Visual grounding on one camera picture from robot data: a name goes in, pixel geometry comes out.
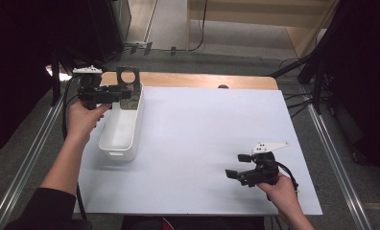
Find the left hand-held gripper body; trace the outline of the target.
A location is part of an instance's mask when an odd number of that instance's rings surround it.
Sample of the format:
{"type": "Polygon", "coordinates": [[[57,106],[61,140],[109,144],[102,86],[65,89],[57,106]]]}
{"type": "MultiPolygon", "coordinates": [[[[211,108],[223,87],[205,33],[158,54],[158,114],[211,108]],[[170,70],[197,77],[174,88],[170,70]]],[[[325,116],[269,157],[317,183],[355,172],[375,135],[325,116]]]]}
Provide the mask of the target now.
{"type": "Polygon", "coordinates": [[[98,104],[112,104],[115,97],[107,86],[101,86],[103,71],[94,66],[74,68],[73,74],[80,78],[78,98],[88,110],[93,110],[98,104]]]}

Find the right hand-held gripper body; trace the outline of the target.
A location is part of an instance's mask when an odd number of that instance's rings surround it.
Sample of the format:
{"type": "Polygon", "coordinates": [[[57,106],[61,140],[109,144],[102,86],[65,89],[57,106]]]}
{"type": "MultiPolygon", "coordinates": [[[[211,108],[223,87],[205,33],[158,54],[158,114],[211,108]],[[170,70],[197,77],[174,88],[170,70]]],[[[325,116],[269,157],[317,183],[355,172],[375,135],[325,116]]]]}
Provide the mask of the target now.
{"type": "Polygon", "coordinates": [[[240,172],[239,181],[243,186],[253,187],[259,183],[274,185],[277,182],[279,173],[279,163],[275,160],[273,151],[280,150],[289,146],[288,142],[259,142],[252,150],[252,163],[255,164],[253,170],[240,172]]]}

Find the patterned phone case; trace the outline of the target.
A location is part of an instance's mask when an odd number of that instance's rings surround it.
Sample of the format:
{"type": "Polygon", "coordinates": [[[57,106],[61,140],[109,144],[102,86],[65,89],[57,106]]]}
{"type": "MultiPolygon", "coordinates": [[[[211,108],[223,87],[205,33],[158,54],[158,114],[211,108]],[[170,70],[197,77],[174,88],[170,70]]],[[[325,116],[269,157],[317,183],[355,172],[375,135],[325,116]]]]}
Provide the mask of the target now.
{"type": "Polygon", "coordinates": [[[136,110],[139,106],[142,86],[140,82],[139,69],[132,66],[116,68],[117,84],[131,91],[129,99],[121,99],[120,107],[123,110],[136,110]]]}

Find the white plastic bin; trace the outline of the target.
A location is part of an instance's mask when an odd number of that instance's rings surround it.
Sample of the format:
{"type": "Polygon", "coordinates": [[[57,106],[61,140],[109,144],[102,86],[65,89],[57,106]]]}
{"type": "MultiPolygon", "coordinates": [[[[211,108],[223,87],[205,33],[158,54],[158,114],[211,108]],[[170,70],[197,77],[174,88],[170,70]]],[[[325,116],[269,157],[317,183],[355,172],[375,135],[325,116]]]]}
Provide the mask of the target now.
{"type": "Polygon", "coordinates": [[[131,161],[137,154],[143,116],[143,87],[133,88],[132,97],[113,103],[99,141],[111,160],[131,161]]]}

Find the person's right hand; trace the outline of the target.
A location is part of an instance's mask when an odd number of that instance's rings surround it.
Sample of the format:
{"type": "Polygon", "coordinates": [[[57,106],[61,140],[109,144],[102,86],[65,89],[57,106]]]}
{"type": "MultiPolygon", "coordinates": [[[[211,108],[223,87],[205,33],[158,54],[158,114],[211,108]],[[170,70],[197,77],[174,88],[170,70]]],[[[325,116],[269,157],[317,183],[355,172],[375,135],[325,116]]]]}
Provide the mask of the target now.
{"type": "Polygon", "coordinates": [[[278,213],[288,222],[292,222],[300,212],[297,194],[292,180],[283,173],[277,175],[277,182],[274,185],[259,183],[261,189],[277,208],[278,213]]]}

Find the person's left hand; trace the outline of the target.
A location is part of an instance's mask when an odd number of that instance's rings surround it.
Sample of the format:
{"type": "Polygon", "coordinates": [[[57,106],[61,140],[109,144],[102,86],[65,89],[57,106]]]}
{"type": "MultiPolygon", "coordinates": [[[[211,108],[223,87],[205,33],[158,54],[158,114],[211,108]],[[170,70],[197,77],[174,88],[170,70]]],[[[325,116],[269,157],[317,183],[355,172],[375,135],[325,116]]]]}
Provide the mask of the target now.
{"type": "Polygon", "coordinates": [[[91,131],[109,109],[110,103],[103,103],[93,110],[85,108],[82,102],[73,103],[69,108],[66,140],[86,144],[91,131]]]}

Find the black stand leg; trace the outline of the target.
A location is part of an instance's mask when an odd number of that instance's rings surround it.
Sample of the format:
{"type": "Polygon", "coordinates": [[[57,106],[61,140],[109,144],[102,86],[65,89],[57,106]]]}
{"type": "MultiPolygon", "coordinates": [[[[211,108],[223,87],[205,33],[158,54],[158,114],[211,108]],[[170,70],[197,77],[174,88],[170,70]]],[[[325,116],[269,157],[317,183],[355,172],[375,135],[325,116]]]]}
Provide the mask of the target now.
{"type": "Polygon", "coordinates": [[[53,87],[52,87],[52,102],[51,106],[55,106],[57,102],[59,101],[59,98],[61,96],[60,93],[60,79],[59,79],[59,57],[60,52],[59,48],[56,48],[51,53],[51,70],[52,70],[52,78],[53,78],[53,87]]]}

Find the person's dark clothing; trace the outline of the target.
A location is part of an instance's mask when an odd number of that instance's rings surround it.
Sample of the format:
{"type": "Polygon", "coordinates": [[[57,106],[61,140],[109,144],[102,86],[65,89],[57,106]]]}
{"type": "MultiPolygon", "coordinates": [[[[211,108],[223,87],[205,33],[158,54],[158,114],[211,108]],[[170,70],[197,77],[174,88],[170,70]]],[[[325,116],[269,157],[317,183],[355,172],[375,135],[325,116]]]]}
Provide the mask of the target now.
{"type": "Polygon", "coordinates": [[[263,218],[125,216],[121,230],[265,230],[263,218]]]}

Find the grey metal cabinet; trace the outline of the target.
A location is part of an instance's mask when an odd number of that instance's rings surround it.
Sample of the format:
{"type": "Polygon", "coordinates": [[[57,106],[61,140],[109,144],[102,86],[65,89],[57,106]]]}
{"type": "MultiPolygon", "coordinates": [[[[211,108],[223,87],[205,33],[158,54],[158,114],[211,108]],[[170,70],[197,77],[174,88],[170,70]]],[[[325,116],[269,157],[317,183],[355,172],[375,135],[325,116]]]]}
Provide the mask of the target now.
{"type": "Polygon", "coordinates": [[[131,25],[131,8],[129,0],[110,0],[110,4],[113,9],[121,40],[125,42],[131,25]]]}

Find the wooden table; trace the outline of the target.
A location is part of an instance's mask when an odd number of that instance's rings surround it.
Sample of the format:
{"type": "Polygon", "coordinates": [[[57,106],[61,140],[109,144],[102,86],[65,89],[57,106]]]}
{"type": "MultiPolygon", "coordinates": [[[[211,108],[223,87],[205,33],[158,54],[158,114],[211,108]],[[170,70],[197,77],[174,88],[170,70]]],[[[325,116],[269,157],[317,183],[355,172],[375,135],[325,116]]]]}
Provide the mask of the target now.
{"type": "Polygon", "coordinates": [[[157,72],[141,72],[139,76],[145,86],[199,88],[219,88],[220,86],[227,86],[229,89],[278,89],[277,83],[272,77],[157,72]]]}

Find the black curtain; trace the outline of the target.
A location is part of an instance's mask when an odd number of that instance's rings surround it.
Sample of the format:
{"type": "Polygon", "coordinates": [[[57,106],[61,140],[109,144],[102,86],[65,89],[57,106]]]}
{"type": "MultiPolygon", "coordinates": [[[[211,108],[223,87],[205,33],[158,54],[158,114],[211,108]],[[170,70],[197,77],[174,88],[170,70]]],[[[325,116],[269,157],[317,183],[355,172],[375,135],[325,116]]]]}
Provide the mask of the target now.
{"type": "Polygon", "coordinates": [[[380,0],[341,0],[301,82],[322,71],[354,155],[380,168],[380,0]]]}
{"type": "Polygon", "coordinates": [[[53,87],[46,67],[97,68],[123,50],[110,0],[0,0],[0,149],[53,87]]]}

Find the black metal stand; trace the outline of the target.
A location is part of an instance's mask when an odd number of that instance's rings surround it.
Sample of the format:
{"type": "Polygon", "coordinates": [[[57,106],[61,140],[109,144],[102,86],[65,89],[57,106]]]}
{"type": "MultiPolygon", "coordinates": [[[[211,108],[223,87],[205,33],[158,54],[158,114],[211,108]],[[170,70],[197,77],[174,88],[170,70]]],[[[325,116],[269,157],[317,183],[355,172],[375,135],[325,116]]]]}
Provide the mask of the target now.
{"type": "Polygon", "coordinates": [[[305,57],[298,58],[285,67],[270,73],[270,77],[276,79],[292,70],[297,69],[300,66],[303,66],[303,68],[298,75],[297,81],[300,84],[308,84],[311,79],[314,79],[314,90],[311,93],[311,105],[314,107],[316,112],[321,115],[321,87],[325,75],[325,67],[323,61],[319,57],[314,54],[309,54],[305,57]]]}

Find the person's dark sleeve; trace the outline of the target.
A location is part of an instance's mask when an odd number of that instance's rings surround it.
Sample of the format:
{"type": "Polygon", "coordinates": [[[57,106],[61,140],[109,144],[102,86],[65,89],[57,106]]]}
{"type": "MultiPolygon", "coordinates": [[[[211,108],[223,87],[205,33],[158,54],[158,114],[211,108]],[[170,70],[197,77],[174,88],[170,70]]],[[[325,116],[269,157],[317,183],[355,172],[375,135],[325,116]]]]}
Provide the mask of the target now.
{"type": "Polygon", "coordinates": [[[74,195],[54,189],[38,188],[19,218],[3,230],[92,230],[85,219],[73,219],[74,195]]]}

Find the wooden shelf unit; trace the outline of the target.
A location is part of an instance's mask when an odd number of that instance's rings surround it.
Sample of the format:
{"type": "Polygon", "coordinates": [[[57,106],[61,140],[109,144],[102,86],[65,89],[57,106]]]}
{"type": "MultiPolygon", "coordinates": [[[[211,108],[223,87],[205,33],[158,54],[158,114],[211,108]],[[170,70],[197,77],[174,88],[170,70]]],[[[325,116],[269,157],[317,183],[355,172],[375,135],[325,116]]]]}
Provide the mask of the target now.
{"type": "Polygon", "coordinates": [[[283,26],[299,58],[308,55],[321,29],[332,20],[341,0],[186,0],[190,21],[283,26]]]}

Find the metal floor rail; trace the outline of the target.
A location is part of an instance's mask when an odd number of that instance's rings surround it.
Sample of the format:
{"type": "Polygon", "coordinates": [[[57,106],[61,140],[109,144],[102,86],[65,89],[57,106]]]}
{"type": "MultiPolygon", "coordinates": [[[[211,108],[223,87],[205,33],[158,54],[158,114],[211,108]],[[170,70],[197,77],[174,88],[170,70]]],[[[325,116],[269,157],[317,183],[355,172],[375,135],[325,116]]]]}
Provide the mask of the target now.
{"type": "Polygon", "coordinates": [[[10,186],[3,193],[2,199],[0,201],[0,230],[7,224],[12,210],[15,207],[22,190],[35,166],[36,160],[38,159],[45,142],[58,118],[63,107],[63,96],[50,107],[48,113],[40,126],[38,133],[32,142],[26,156],[24,157],[22,164],[18,168],[14,179],[12,180],[10,186]]]}
{"type": "Polygon", "coordinates": [[[317,133],[321,138],[325,153],[342,190],[346,206],[353,218],[357,230],[373,230],[364,205],[360,200],[353,184],[351,183],[322,116],[317,113],[316,109],[312,105],[308,106],[308,110],[316,127],[317,133]]]}

